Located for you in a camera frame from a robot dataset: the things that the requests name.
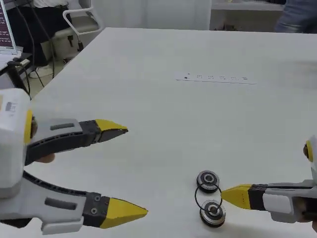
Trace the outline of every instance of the metal disk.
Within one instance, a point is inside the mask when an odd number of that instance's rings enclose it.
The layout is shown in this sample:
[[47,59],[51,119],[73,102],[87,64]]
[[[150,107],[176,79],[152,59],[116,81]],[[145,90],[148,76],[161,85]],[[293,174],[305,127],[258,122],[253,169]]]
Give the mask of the metal disk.
[[216,173],[212,171],[202,171],[197,176],[197,186],[199,189],[205,193],[214,193],[218,190],[219,177]]
[[218,206],[219,202],[216,200],[207,200],[202,205],[205,210],[211,211],[206,212],[202,209],[200,210],[200,217],[202,221],[209,227],[221,227],[225,221],[226,210],[222,205],[219,207],[219,209],[217,209]]

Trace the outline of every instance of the desk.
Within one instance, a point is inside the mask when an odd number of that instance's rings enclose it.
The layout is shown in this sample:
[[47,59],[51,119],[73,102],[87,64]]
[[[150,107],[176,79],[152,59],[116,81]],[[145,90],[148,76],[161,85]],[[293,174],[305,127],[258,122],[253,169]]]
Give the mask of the desk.
[[[202,170],[215,171],[222,189],[311,178],[302,147],[317,131],[314,45],[313,35],[104,30],[35,97],[33,110],[38,119],[106,118],[130,131],[26,170],[57,185],[126,199],[149,213],[109,230],[83,227],[59,237],[316,237],[310,224],[273,222],[267,212],[226,202],[226,223],[212,230],[194,201]],[[259,83],[174,79],[187,70],[247,73]],[[200,193],[198,200],[207,198],[219,194]],[[5,238],[41,237],[38,221],[1,231]]]

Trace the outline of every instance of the white wall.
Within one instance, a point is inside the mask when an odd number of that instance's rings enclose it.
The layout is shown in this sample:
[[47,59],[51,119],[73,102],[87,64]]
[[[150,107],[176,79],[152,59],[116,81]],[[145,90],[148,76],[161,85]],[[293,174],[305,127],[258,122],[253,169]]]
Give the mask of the white wall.
[[211,0],[93,0],[106,27],[208,30]]

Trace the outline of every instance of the laptop screen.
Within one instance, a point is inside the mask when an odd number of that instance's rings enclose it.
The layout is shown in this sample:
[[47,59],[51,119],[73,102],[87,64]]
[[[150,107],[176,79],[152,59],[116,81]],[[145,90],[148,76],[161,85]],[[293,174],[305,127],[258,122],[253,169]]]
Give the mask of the laptop screen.
[[0,5],[0,47],[13,49],[13,43],[11,41],[9,27],[6,23],[4,14],[6,14],[6,12],[3,12],[3,8]]

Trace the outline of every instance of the black wire ring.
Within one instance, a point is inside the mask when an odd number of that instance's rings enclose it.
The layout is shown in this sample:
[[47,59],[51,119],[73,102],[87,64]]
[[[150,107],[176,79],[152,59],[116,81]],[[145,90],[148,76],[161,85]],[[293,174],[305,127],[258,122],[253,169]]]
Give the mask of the black wire ring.
[[[199,204],[199,202],[197,201],[197,191],[198,191],[198,189],[201,188],[204,184],[206,184],[206,183],[203,182],[202,184],[200,184],[199,186],[197,186],[197,188],[196,188],[196,190],[195,190],[195,201],[196,201],[197,206],[199,206],[200,210],[203,210],[203,211],[205,211],[205,212],[212,213],[212,211],[203,208],[203,207]],[[216,184],[213,184],[213,186],[215,186],[215,187],[217,188],[217,190],[219,190],[220,195],[221,195],[222,191],[221,191],[220,187],[219,187],[218,185],[216,185]],[[221,198],[220,203],[219,203],[219,205],[218,205],[218,207],[217,207],[217,211],[219,210],[219,208],[221,207],[221,205],[222,205],[222,198]]]

